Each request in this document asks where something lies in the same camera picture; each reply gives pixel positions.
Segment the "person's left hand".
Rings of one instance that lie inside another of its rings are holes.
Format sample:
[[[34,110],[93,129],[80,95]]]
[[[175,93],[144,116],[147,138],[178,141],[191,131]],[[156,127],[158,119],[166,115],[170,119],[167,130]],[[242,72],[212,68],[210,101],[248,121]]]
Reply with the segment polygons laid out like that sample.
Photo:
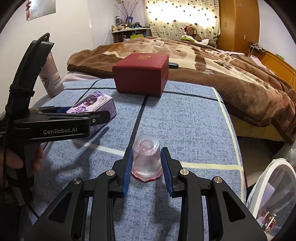
[[[44,153],[43,147],[39,146],[32,160],[33,163],[31,167],[31,171],[33,175],[36,175],[41,168],[41,159],[43,158],[43,153]],[[1,149],[1,177],[3,176],[3,163],[4,163],[3,158],[4,158],[4,151]],[[23,167],[23,161],[17,154],[8,150],[6,153],[6,165],[14,169],[20,169]]]

